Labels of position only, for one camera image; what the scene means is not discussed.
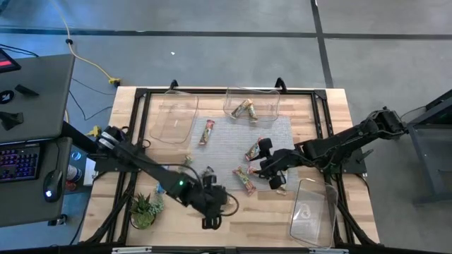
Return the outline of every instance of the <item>plant pot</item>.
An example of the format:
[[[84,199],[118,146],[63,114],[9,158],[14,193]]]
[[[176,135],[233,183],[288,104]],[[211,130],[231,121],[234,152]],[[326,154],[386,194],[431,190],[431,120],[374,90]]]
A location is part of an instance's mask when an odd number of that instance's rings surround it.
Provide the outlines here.
[[[140,229],[140,230],[144,230],[144,229],[147,229],[149,226],[151,226],[152,224],[154,224],[154,222],[155,222],[155,219],[157,218],[157,215],[156,214],[154,214],[154,219],[149,223],[149,225],[147,225],[147,226],[144,226],[144,225],[140,225],[140,226],[138,226],[137,224],[135,224],[134,222],[135,222],[135,215],[134,214],[132,214],[132,216],[130,216],[130,224],[132,225],[132,227],[134,227],[135,229]]]

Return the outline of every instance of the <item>computer mouse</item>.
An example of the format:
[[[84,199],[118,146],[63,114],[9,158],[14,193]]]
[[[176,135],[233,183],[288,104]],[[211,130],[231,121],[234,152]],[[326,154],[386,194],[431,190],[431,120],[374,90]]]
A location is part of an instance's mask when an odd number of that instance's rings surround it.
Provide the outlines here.
[[[59,169],[49,172],[44,178],[44,199],[56,202],[63,192],[63,172]]]

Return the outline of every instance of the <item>wooden table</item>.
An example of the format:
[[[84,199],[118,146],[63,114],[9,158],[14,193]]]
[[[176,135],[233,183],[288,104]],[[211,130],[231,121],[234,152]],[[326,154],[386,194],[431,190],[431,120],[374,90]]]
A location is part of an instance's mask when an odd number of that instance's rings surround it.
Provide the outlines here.
[[[118,88],[109,125],[122,127],[129,124],[135,90],[136,87]],[[344,89],[327,89],[326,92],[333,130],[339,133],[352,126],[345,91]],[[162,95],[152,96],[147,126],[153,126],[161,98]],[[224,116],[223,102],[224,96],[200,95],[199,116]],[[138,110],[137,123],[140,123],[142,108],[143,103]],[[321,107],[319,110],[322,124],[324,124]],[[312,105],[308,96],[282,95],[279,114],[290,117],[294,143],[316,138]],[[138,132],[138,127],[139,124],[136,124],[135,133]],[[173,157],[165,157],[156,150],[147,150],[147,154],[158,162],[164,162]],[[323,182],[322,176],[316,169],[297,167],[290,170],[298,170],[300,178]],[[119,173],[107,173],[95,182],[83,223],[81,241],[92,236],[111,211],[118,175]],[[346,174],[343,178],[351,214],[368,236],[378,242],[379,237],[366,186],[354,175]],[[152,193],[155,185],[156,181],[153,178],[140,173],[136,193]],[[239,200],[240,209],[234,216],[224,217],[222,226],[218,230],[202,230],[201,214],[165,196],[165,210],[159,214],[154,225],[146,230],[129,227],[127,245],[302,247],[288,234],[295,193],[289,192],[286,196],[282,196],[273,191],[259,191],[251,197],[246,196],[244,191],[231,191],[231,193]],[[118,216],[115,239],[120,232],[123,212]],[[345,239],[343,220],[338,217],[338,221],[341,236]]]

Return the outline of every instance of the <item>plastic tray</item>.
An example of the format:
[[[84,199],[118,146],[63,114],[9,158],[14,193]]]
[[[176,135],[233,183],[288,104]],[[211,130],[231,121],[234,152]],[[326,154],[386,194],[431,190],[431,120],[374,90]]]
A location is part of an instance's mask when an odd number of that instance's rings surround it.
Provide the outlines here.
[[[167,144],[185,143],[193,128],[197,111],[197,96],[169,90],[165,93],[157,121],[149,135]]]
[[[275,121],[278,119],[280,93],[276,90],[262,92],[240,87],[228,87],[223,111],[233,119],[252,120],[247,110],[243,111],[238,117],[232,115],[232,112],[246,99],[253,101],[254,110],[258,118],[254,122]]]
[[[336,220],[338,192],[331,185],[311,179],[299,182],[290,236],[305,246],[330,248]]]

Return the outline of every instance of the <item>gray mat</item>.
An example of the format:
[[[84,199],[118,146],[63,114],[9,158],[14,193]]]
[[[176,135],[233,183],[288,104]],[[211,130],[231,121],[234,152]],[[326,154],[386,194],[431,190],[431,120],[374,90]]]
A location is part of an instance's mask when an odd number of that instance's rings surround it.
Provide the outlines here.
[[[215,121],[207,145],[198,145],[206,121]],[[218,183],[229,190],[243,190],[244,185],[239,177],[232,173],[233,169],[242,166],[246,172],[248,162],[245,152],[257,141],[258,137],[271,138],[273,149],[293,148],[292,129],[289,117],[280,116],[272,123],[258,123],[251,125],[247,120],[231,118],[199,117],[194,124],[191,136],[191,156],[194,159],[192,167],[198,173],[210,166],[217,174]],[[259,169],[259,160],[252,162],[252,166]],[[268,181],[257,176],[249,176],[258,191],[270,190]],[[297,170],[288,170],[287,189],[296,190],[298,187]]]

